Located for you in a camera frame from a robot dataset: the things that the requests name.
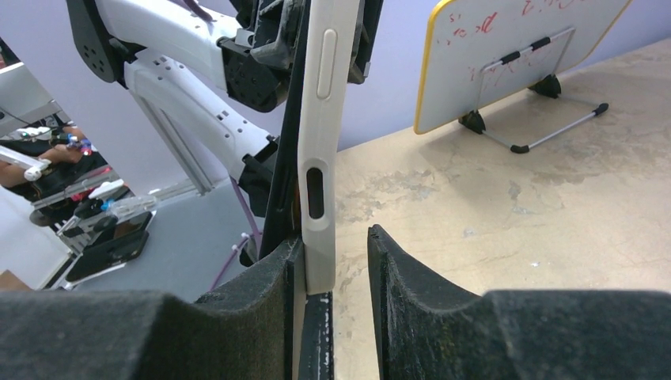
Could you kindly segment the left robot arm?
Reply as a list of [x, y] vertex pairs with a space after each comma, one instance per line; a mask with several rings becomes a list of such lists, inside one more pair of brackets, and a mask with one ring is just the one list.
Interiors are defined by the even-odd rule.
[[300, 213], [297, 140], [306, 1], [69, 1], [75, 47], [157, 128], [189, 127], [248, 195], [254, 215]]

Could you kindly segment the black smartphone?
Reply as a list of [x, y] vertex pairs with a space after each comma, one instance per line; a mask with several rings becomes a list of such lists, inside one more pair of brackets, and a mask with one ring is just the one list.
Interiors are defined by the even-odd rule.
[[277, 332], [270, 356], [263, 359], [265, 379], [333, 379], [332, 293], [309, 295], [307, 260], [300, 232], [298, 135], [305, 84], [311, 3], [301, 13], [289, 96], [279, 139], [278, 157], [267, 205], [261, 245], [271, 287], [264, 292]]

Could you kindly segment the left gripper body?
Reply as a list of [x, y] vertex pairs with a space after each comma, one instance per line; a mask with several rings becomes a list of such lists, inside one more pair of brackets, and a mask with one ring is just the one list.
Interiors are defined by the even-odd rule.
[[[287, 98], [303, 1], [232, 1], [241, 27], [222, 37], [226, 92], [239, 103], [267, 113]], [[362, 84], [370, 66], [383, 2], [360, 1], [347, 81]]]

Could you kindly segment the white phone case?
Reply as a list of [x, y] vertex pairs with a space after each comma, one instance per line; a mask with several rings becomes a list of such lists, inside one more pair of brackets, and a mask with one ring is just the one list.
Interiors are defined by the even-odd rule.
[[336, 151], [358, 16], [357, 1], [312, 1], [298, 137], [306, 291], [336, 281]]

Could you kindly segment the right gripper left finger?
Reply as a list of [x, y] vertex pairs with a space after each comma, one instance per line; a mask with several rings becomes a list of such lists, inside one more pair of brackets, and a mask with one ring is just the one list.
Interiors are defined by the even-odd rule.
[[298, 238], [186, 302], [162, 291], [4, 291], [4, 379], [294, 379]]

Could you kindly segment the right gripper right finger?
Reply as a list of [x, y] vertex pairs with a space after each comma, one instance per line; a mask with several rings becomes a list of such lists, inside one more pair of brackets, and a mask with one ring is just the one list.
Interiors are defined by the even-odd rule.
[[459, 287], [379, 225], [367, 258], [383, 379], [667, 379], [661, 291]]

